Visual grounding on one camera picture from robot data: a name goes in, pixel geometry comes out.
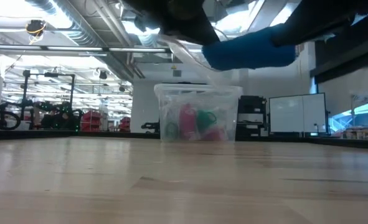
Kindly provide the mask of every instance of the blue fabric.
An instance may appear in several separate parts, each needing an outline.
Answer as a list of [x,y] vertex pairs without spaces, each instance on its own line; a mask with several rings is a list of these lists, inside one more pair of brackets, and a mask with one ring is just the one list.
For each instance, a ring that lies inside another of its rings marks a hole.
[[295,46],[275,47],[271,35],[281,25],[267,27],[232,40],[203,46],[211,67],[226,71],[236,68],[284,67],[296,59]]

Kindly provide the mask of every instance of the whiteboard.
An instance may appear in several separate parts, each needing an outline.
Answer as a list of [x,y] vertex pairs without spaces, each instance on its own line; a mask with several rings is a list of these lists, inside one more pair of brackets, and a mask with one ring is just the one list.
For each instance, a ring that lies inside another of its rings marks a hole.
[[271,133],[326,133],[325,95],[270,98]]
[[302,132],[304,130],[303,97],[270,98],[271,132]]
[[304,132],[326,133],[325,95],[303,96]]

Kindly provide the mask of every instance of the pink object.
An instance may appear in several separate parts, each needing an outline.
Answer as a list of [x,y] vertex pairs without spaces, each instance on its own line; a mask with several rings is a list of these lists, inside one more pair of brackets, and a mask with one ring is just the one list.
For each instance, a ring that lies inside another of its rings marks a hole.
[[196,110],[189,103],[182,105],[179,112],[179,134],[183,140],[196,138]]
[[202,137],[202,141],[224,141],[225,138],[224,130],[214,127],[207,130],[207,133]]

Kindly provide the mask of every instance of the wood plank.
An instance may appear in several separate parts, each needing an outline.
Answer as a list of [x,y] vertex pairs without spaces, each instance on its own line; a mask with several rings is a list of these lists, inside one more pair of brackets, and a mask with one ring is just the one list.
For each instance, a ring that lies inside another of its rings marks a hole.
[[0,141],[0,223],[368,222],[368,150],[152,139]]

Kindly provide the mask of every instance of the green object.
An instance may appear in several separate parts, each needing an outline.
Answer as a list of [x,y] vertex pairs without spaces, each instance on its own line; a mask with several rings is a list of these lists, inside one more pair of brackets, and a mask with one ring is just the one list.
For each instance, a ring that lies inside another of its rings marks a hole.
[[175,123],[169,122],[166,125],[165,133],[166,133],[166,137],[169,140],[177,140],[179,137],[178,125]]
[[207,111],[198,110],[196,116],[197,130],[204,133],[209,127],[217,123],[215,114]]

